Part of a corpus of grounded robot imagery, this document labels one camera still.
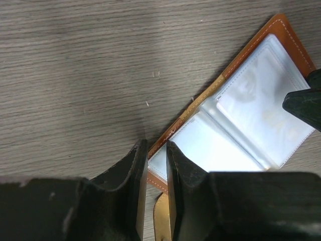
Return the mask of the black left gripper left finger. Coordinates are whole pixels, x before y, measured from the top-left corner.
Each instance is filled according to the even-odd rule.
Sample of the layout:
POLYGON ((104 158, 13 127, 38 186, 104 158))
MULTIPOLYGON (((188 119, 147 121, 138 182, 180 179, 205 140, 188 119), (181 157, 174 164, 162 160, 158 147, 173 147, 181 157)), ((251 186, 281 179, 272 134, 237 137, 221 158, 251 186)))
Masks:
POLYGON ((1 176, 1 240, 142 240, 147 141, 93 179, 1 176))

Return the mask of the brown leather card holder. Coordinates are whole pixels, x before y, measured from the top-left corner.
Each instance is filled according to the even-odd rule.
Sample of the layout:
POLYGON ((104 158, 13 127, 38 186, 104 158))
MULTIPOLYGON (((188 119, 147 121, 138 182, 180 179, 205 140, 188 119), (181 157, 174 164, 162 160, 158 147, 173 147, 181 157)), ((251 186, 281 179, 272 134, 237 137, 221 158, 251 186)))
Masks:
POLYGON ((150 184, 162 194, 153 210, 156 240, 170 240, 166 143, 205 171, 281 168, 313 127, 282 108, 308 88, 315 65, 284 14, 274 15, 148 152, 150 184))

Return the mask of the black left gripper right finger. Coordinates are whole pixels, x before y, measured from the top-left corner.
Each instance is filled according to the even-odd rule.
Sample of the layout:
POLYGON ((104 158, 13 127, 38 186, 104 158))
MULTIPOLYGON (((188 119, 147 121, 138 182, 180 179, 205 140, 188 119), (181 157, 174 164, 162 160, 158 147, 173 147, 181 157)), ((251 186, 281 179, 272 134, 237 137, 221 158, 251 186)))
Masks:
POLYGON ((167 142, 173 240, 320 240, 320 177, 206 172, 167 142))

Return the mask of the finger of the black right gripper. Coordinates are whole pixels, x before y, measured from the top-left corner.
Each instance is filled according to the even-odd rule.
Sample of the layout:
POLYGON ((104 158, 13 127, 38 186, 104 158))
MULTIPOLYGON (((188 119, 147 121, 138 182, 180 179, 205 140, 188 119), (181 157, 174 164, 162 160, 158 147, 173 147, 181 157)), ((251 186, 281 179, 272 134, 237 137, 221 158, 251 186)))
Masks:
POLYGON ((290 92, 284 98, 282 107, 288 113, 320 132, 320 88, 290 92))
POLYGON ((310 88, 321 88, 321 69, 312 71, 306 78, 310 88))

